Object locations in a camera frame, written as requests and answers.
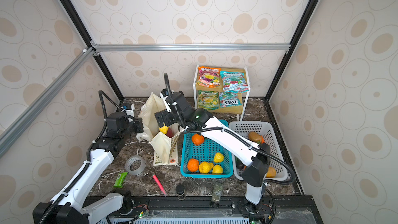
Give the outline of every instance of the wallpaper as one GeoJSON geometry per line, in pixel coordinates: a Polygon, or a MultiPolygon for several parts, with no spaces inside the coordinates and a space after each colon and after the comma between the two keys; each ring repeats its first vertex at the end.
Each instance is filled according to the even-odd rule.
{"type": "Polygon", "coordinates": [[[0,0],[0,135],[85,45],[57,0],[0,0]]]}
{"type": "Polygon", "coordinates": [[[32,223],[37,203],[48,202],[86,160],[103,126],[99,89],[118,102],[89,58],[0,158],[0,223],[32,223]]]}
{"type": "Polygon", "coordinates": [[[309,0],[73,0],[99,44],[290,42],[309,0]]]}
{"type": "Polygon", "coordinates": [[[247,66],[250,96],[263,97],[284,55],[284,50],[102,52],[113,78],[126,97],[150,96],[151,92],[159,95],[166,87],[164,73],[168,74],[172,90],[193,96],[196,64],[207,67],[247,66]]]}
{"type": "Polygon", "coordinates": [[[397,14],[397,0],[321,0],[271,98],[325,224],[398,220],[397,14]]]}

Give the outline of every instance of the teal plastic basket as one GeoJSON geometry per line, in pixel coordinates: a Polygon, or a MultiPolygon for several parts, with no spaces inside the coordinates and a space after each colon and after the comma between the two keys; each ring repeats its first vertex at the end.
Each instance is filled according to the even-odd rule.
{"type": "MultiPolygon", "coordinates": [[[[228,122],[220,120],[220,122],[228,127],[228,122]]],[[[211,139],[205,138],[205,141],[200,145],[196,146],[192,143],[193,133],[187,133],[184,135],[184,144],[182,146],[182,157],[181,157],[181,174],[184,177],[195,177],[195,178],[214,178],[219,179],[223,177],[230,177],[234,173],[232,167],[232,154],[227,149],[214,142],[211,139]],[[216,152],[220,152],[224,155],[224,160],[221,163],[214,163],[214,155],[216,152]],[[221,175],[212,175],[211,171],[209,174],[201,174],[199,171],[190,172],[187,169],[188,161],[191,158],[195,158],[201,162],[212,162],[214,165],[219,164],[223,168],[221,175]]]]}

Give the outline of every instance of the clear adhesive tape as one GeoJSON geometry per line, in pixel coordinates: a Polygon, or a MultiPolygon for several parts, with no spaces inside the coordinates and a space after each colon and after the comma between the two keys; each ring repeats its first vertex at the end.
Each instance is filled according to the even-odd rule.
{"type": "Polygon", "coordinates": [[[145,162],[144,162],[144,159],[141,156],[134,155],[134,156],[130,157],[129,159],[127,159],[127,162],[126,162],[126,165],[125,165],[125,169],[130,174],[139,175],[141,172],[144,171],[144,168],[145,168],[145,162]],[[135,161],[141,161],[140,167],[138,167],[138,169],[135,169],[135,170],[130,170],[130,166],[135,161]]]}

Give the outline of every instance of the white plastic basket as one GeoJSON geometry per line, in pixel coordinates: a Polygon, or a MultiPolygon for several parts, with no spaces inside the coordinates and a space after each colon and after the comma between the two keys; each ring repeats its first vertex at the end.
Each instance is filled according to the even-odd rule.
{"type": "MultiPolygon", "coordinates": [[[[284,161],[281,148],[279,148],[278,141],[276,140],[275,133],[270,123],[262,121],[234,121],[229,123],[229,128],[244,138],[248,137],[249,132],[257,132],[263,136],[264,141],[271,147],[271,155],[284,161]]],[[[236,168],[235,156],[233,154],[232,164],[234,167],[235,177],[243,181],[243,178],[241,177],[243,170],[236,168]]],[[[276,176],[272,179],[276,181],[283,181],[287,179],[287,170],[280,163],[271,159],[270,166],[276,170],[276,176]]]]}

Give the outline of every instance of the pink highlighter pen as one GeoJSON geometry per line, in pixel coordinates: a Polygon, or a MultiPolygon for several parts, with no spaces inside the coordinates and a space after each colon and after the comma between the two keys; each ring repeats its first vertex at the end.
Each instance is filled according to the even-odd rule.
{"type": "Polygon", "coordinates": [[[164,196],[167,196],[166,191],[164,190],[162,184],[159,182],[159,179],[157,178],[157,176],[155,174],[152,175],[153,179],[155,179],[155,182],[158,184],[160,190],[163,192],[164,196]]]}

